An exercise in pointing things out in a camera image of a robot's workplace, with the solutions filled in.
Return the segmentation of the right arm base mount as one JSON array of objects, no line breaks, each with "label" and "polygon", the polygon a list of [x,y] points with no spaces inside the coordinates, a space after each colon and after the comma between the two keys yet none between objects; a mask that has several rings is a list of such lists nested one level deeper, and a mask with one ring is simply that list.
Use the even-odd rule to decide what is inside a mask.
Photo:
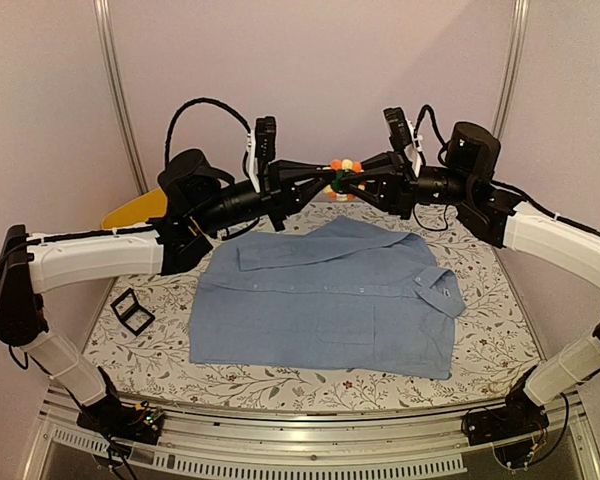
[{"label": "right arm base mount", "polygon": [[479,407],[467,411],[461,431],[470,446],[489,444],[506,469],[527,468],[543,445],[549,420],[542,408],[527,415],[515,407]]}]

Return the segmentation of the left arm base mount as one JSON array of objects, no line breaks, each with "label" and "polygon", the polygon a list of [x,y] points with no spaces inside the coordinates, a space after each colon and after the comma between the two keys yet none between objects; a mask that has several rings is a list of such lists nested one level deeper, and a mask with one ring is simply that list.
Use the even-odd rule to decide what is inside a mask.
[{"label": "left arm base mount", "polygon": [[120,438],[156,445],[162,434],[165,415],[159,408],[125,406],[117,399],[103,399],[81,406],[77,425],[106,438]]}]

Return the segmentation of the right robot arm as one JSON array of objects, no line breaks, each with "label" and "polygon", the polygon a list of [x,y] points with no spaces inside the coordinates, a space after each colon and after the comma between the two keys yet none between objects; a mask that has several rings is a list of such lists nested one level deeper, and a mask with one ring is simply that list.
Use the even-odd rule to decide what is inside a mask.
[{"label": "right robot arm", "polygon": [[[453,127],[439,150],[439,166],[416,167],[407,150],[416,142],[396,109],[385,118],[392,149],[359,168],[294,164],[281,179],[288,211],[299,212],[320,190],[363,200],[407,219],[418,204],[452,205],[457,218],[477,239],[545,260],[600,290],[600,232],[541,206],[518,187],[495,180],[500,141],[468,121]],[[600,371],[600,321],[593,332],[526,372],[505,398],[497,427],[517,436],[543,406]]]}]

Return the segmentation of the blue button-up shirt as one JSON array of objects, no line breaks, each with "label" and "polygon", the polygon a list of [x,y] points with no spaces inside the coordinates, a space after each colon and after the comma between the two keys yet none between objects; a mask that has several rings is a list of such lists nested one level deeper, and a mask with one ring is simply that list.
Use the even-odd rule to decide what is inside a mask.
[{"label": "blue button-up shirt", "polygon": [[249,233],[217,247],[199,279],[189,359],[445,380],[464,309],[417,234],[346,217]]}]

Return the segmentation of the yellow orange flower brooch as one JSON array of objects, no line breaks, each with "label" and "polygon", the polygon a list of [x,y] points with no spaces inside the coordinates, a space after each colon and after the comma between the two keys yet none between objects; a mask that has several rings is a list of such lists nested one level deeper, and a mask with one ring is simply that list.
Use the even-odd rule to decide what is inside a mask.
[{"label": "yellow orange flower brooch", "polygon": [[362,164],[351,159],[334,159],[324,170],[335,172],[335,179],[323,189],[323,193],[337,202],[354,201],[356,196],[343,190],[343,181],[363,172]]}]

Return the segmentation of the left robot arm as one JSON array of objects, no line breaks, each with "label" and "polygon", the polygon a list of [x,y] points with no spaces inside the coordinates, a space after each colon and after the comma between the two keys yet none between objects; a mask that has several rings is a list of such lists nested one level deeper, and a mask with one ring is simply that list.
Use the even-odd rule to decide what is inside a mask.
[{"label": "left robot arm", "polygon": [[199,149],[174,157],[158,176],[163,216],[131,227],[47,236],[9,228],[0,254],[0,341],[17,347],[60,382],[108,434],[128,426],[128,412],[108,376],[54,333],[42,295],[84,281],[134,274],[188,272],[211,251],[220,230],[269,216],[281,229],[334,180],[330,167],[293,161],[264,166],[267,186],[237,182]]}]

